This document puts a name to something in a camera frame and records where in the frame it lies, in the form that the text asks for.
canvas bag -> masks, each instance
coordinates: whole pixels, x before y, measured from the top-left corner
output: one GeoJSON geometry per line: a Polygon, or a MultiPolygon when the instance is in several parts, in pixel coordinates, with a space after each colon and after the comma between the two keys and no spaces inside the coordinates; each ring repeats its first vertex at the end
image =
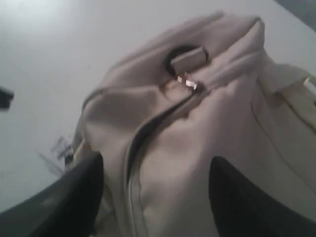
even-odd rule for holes
{"type": "Polygon", "coordinates": [[[208,195],[215,156],[316,221],[309,76],[268,57],[260,18],[224,13],[177,26],[114,65],[85,100],[73,141],[74,165],[91,151],[104,158],[96,236],[219,236],[208,195]],[[208,53],[186,74],[195,90],[166,70],[181,45],[208,53]]]}

white table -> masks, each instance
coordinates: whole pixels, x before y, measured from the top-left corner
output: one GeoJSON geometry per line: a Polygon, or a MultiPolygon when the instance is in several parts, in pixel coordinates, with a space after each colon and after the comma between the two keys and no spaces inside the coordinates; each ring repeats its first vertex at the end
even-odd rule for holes
{"type": "Polygon", "coordinates": [[[119,58],[170,26],[216,10],[260,15],[278,62],[316,74],[316,33],[272,0],[0,0],[0,211],[57,178],[39,153],[70,138],[87,93],[119,58]]]}

zipper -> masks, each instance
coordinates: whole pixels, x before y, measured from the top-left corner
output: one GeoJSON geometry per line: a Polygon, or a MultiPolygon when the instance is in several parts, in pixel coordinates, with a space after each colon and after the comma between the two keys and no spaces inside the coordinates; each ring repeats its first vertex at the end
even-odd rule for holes
{"type": "Polygon", "coordinates": [[[189,112],[207,95],[206,87],[202,82],[196,82],[192,80],[191,75],[183,73],[176,77],[176,80],[187,87],[191,93],[181,101],[175,103],[171,107],[167,108],[158,115],[148,119],[140,128],[137,130],[132,142],[129,146],[126,156],[126,162],[124,167],[124,188],[125,188],[125,199],[127,201],[127,209],[130,215],[130,224],[132,227],[133,236],[143,236],[140,233],[146,233],[145,226],[137,226],[135,221],[135,210],[133,208],[133,188],[134,179],[136,175],[132,175],[132,170],[137,170],[140,164],[142,153],[148,147],[148,144],[152,139],[160,133],[164,128],[169,126],[175,120],[183,116],[183,114],[189,112]]]}

bag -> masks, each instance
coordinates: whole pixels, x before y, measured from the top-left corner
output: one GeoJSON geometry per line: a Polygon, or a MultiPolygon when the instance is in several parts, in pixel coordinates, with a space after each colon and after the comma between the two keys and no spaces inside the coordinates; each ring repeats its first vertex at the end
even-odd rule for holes
{"type": "MultiPolygon", "coordinates": [[[[91,151],[104,159],[96,236],[247,236],[234,235],[247,225],[242,218],[224,223],[230,235],[214,221],[211,183],[229,188],[212,180],[215,157],[225,158],[216,158],[215,168],[228,162],[228,173],[240,172],[257,187],[253,193],[313,225],[313,80],[268,57],[260,18],[223,13],[177,26],[117,63],[85,100],[73,141],[74,165],[91,151]]],[[[242,203],[238,187],[227,191],[227,204],[242,203]]],[[[269,221],[277,218],[261,211],[274,208],[249,193],[241,196],[254,207],[250,220],[259,217],[263,229],[273,229],[269,221]]],[[[299,225],[277,225],[269,236],[299,225]]]]}

black object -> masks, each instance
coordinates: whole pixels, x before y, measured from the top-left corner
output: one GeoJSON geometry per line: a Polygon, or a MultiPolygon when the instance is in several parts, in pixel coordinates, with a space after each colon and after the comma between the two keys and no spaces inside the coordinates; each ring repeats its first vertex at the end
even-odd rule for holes
{"type": "Polygon", "coordinates": [[[13,98],[14,98],[13,92],[0,87],[0,110],[9,109],[13,98]]]}
{"type": "Polygon", "coordinates": [[[103,192],[94,153],[36,196],[0,214],[1,237],[88,237],[103,192]]]}
{"type": "MultiPolygon", "coordinates": [[[[190,51],[192,51],[196,48],[199,48],[199,47],[200,46],[188,44],[188,45],[182,45],[182,46],[176,47],[173,50],[171,50],[170,53],[168,53],[168,55],[164,61],[166,71],[174,77],[176,75],[176,72],[174,71],[173,67],[171,66],[171,60],[174,59],[175,57],[181,55],[181,54],[190,52],[190,51]]],[[[204,49],[204,51],[205,51],[205,55],[206,55],[206,61],[208,61],[209,54],[208,54],[206,49],[204,49]]]]}
{"type": "Polygon", "coordinates": [[[316,223],[274,200],[221,157],[211,163],[209,198],[221,237],[316,237],[316,223]]]}

